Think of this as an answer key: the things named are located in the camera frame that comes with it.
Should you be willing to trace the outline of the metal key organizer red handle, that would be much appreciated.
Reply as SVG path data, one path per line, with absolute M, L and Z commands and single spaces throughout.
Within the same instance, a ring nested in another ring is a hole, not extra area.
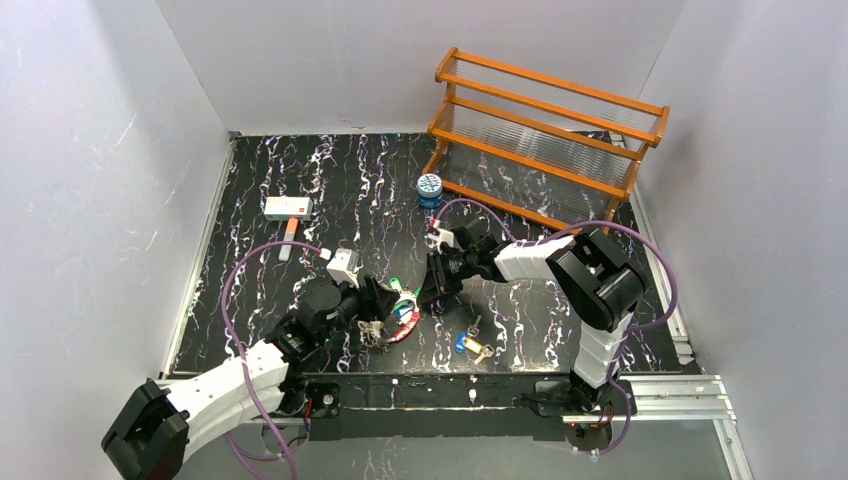
M 388 347 L 405 340 L 421 318 L 417 296 L 408 290 L 398 291 L 398 301 L 384 320 L 359 321 L 361 343 L 367 349 Z

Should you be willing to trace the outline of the green key tag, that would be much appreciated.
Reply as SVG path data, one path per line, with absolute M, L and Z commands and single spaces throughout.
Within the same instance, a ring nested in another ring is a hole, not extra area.
M 396 277 L 392 277 L 392 278 L 389 279 L 389 286 L 391 287 L 392 290 L 395 290 L 395 291 L 398 291 L 398 292 L 402 292 L 404 290 L 402 283 Z

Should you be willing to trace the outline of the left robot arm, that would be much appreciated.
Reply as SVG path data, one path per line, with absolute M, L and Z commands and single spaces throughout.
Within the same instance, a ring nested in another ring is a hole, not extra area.
M 210 441 L 277 410 L 300 390 L 298 367 L 332 334 L 360 321 L 382 321 L 400 300 L 373 276 L 359 283 L 315 279 L 295 309 L 243 355 L 164 387 L 137 387 L 101 440 L 124 479 L 172 479 Z

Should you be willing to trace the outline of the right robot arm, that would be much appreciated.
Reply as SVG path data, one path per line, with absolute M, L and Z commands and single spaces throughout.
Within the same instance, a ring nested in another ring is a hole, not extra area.
M 434 225 L 435 247 L 417 304 L 458 294 L 466 279 L 497 283 L 555 283 L 581 321 L 578 353 L 570 371 L 570 397 L 585 404 L 607 394 L 616 375 L 617 351 L 646 291 L 643 276 L 606 234 L 608 221 L 587 221 L 537 241 L 498 240 L 477 221 L 444 229 Z

